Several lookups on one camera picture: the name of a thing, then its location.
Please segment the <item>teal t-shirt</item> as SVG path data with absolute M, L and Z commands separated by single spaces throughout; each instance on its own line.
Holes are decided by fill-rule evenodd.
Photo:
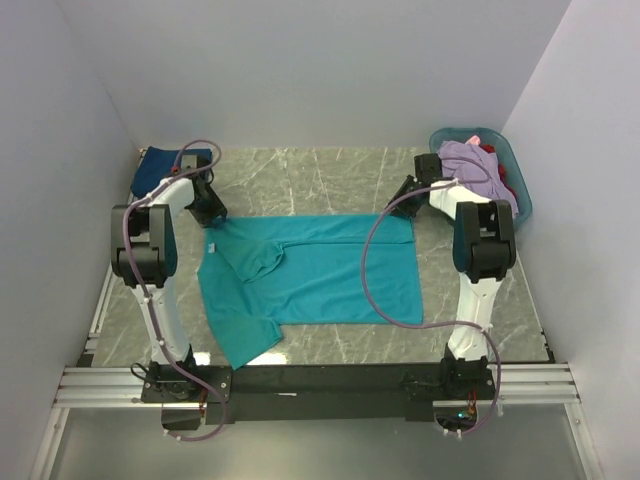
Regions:
M 375 214 L 233 217 L 204 231 L 197 272 L 205 315 L 238 369 L 284 325 L 423 320 L 410 221 Z

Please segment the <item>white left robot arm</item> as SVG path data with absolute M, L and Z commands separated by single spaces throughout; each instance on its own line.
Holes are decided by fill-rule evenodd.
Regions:
M 164 389 L 176 401 L 193 399 L 200 388 L 193 350 L 179 319 L 174 277 L 178 268 L 174 222 L 188 211 L 203 228 L 225 220 L 227 208 L 199 176 L 162 180 L 131 205 L 111 210 L 111 267 L 142 312 L 151 345 L 151 365 L 177 364 Z

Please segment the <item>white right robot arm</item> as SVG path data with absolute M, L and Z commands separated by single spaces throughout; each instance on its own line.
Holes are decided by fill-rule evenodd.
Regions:
M 413 218 L 424 204 L 453 221 L 452 259 L 459 273 L 456 325 L 441 361 L 439 387 L 460 399 L 485 381 L 497 293 L 516 260 L 511 204 L 481 196 L 457 180 L 431 184 L 407 176 L 392 197 L 394 215 Z

